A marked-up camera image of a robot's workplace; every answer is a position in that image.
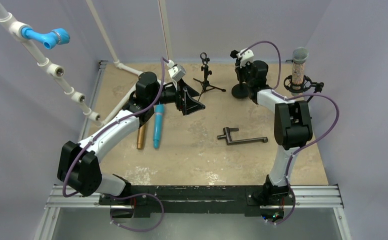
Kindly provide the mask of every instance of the wooden work surface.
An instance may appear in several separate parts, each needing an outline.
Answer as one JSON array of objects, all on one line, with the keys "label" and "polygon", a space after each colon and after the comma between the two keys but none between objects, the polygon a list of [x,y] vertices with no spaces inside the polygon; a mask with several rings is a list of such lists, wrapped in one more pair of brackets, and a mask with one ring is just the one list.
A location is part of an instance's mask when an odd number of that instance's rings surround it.
[{"label": "wooden work surface", "polygon": [[[161,76],[159,64],[128,64],[140,71]],[[261,185],[270,172],[276,156],[277,144],[273,137],[274,115],[250,99],[235,99],[232,87],[237,84],[233,64],[210,64],[212,85],[225,88],[209,91],[201,97],[206,109],[182,116],[174,104],[165,106],[160,148],[153,148],[154,117],[147,123],[145,148],[136,149],[134,132],[117,144],[102,160],[103,173],[117,174],[135,185]],[[201,64],[183,64],[184,81],[197,91],[201,85],[192,80],[203,80]],[[291,74],[291,65],[282,65],[282,80]],[[278,65],[270,64],[268,84],[276,85]],[[166,82],[169,82],[166,67]],[[291,96],[281,84],[277,91]],[[95,111],[102,119],[111,112],[137,76],[108,64],[100,88]],[[231,134],[234,140],[268,137],[268,143],[255,142],[227,146],[217,140],[224,127],[239,128]],[[90,133],[98,129],[92,126]],[[302,151],[291,177],[293,185],[327,184],[320,154],[316,145]]]}]

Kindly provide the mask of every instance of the microphone stand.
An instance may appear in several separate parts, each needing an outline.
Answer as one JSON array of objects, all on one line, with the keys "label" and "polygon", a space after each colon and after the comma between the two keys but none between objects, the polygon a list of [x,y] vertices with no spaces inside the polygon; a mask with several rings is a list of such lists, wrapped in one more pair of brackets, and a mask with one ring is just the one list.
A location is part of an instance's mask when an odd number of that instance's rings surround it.
[{"label": "microphone stand", "polygon": [[211,70],[208,69],[208,65],[207,65],[208,62],[210,61],[210,58],[207,57],[207,54],[205,52],[202,52],[200,54],[200,58],[203,62],[203,66],[201,66],[201,71],[204,72],[204,81],[200,81],[200,80],[194,78],[194,81],[199,82],[201,84],[201,87],[202,87],[202,91],[200,93],[200,96],[198,97],[198,101],[200,101],[201,95],[203,95],[203,93],[206,93],[206,92],[211,91],[213,89],[221,90],[222,92],[226,91],[226,89],[210,85],[210,81],[207,80],[208,76],[212,74]]}]

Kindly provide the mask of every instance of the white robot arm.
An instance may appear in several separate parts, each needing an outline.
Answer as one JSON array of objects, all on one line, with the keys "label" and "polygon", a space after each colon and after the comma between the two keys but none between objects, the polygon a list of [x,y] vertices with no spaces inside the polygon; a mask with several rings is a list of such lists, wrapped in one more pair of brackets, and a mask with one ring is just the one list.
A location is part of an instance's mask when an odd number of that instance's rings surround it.
[{"label": "white robot arm", "polygon": [[[185,74],[183,67],[172,61],[169,61],[168,65],[171,67],[169,74],[172,82],[164,85],[158,102],[161,104],[175,103],[176,109],[183,115],[205,109],[205,105],[193,99],[199,96],[199,93],[182,80]],[[139,75],[135,91],[130,96],[129,102],[118,112],[114,121],[78,143],[68,141],[64,144],[57,173],[58,179],[65,181],[71,164],[78,154],[83,152],[82,147],[88,146],[70,172],[68,185],[84,196],[89,196],[94,192],[121,195],[128,182],[120,176],[101,173],[99,163],[123,138],[145,124],[154,114],[154,108],[137,116],[119,120],[133,113],[144,111],[143,109],[154,102],[158,93],[159,84],[153,72],[144,72]]]},{"label": "white robot arm", "polygon": [[238,80],[247,84],[248,97],[275,114],[274,137],[278,143],[275,162],[262,192],[253,196],[266,205],[272,198],[288,195],[289,178],[297,158],[293,153],[312,139],[308,103],[287,100],[269,87],[266,84],[268,65],[260,60],[252,61],[254,54],[250,49],[242,55],[234,50],[231,56],[236,59]]}]

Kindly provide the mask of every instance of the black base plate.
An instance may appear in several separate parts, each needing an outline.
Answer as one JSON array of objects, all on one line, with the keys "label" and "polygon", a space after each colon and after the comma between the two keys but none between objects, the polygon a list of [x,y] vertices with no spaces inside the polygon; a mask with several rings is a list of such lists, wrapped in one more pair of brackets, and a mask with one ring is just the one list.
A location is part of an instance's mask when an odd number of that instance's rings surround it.
[{"label": "black base plate", "polygon": [[232,88],[232,95],[236,99],[244,99],[244,98],[248,97],[247,84],[242,83],[242,87],[239,83],[237,85],[235,85]]},{"label": "black base plate", "polygon": [[[161,186],[132,185],[131,194],[150,193],[163,203],[166,213],[184,214],[244,214],[246,217],[262,215],[260,205],[253,196],[263,189],[261,185],[231,186]],[[130,201],[114,201],[100,197],[100,205],[130,205]],[[268,205],[278,206],[280,200],[270,201]],[[149,218],[151,213],[160,213],[160,205],[151,197],[136,198],[133,212],[135,218]]]}]

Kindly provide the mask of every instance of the blue pipe fitting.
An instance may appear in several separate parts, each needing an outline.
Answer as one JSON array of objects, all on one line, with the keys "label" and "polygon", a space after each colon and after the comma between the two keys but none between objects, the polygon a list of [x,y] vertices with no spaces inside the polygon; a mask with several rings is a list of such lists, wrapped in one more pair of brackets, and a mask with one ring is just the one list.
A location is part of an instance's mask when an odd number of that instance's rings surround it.
[{"label": "blue pipe fitting", "polygon": [[42,43],[46,49],[52,49],[57,44],[63,45],[70,42],[70,36],[64,28],[54,29],[50,33],[38,33],[30,27],[24,27],[21,30],[21,35],[25,39],[32,39]]}]

